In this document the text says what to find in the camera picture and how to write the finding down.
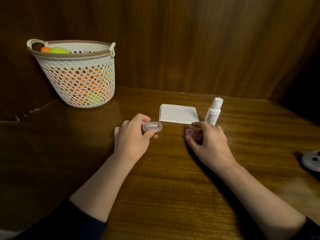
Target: perforated basket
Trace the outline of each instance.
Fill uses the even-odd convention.
[[[61,47],[70,54],[52,54],[32,49],[32,44]],[[115,43],[85,40],[27,42],[58,95],[77,108],[92,108],[108,102],[115,91]]]

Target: sleeve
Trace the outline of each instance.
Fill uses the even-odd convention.
[[[320,226],[318,226],[313,220],[306,217],[306,222],[290,240],[309,240],[320,239]]]
[[[107,223],[101,222],[64,200],[49,216],[17,235],[14,240],[76,239],[98,240]]]

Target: wooden wall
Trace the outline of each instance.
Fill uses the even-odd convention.
[[[282,97],[320,34],[320,0],[4,0],[0,120],[54,92],[30,38],[116,42],[116,85],[253,99]]]

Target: white plastic bottle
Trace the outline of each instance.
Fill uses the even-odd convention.
[[[212,101],[212,105],[211,107],[208,109],[207,115],[205,117],[205,121],[209,124],[209,125],[215,125],[217,122],[217,119],[219,117],[219,114],[221,112],[221,106],[223,103],[223,99],[216,97],[213,101]]]

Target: brown wooden tabletop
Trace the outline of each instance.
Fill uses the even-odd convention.
[[[161,104],[195,107],[203,120],[214,97],[117,87],[97,108],[55,100],[0,123],[0,229],[23,230],[69,197],[112,153],[122,121],[137,113],[158,121]],[[320,128],[271,101],[222,98],[217,125],[236,160],[320,224],[320,183],[297,160],[320,149]],[[260,239],[238,200],[185,145],[190,125],[162,125],[123,183],[102,239]]]

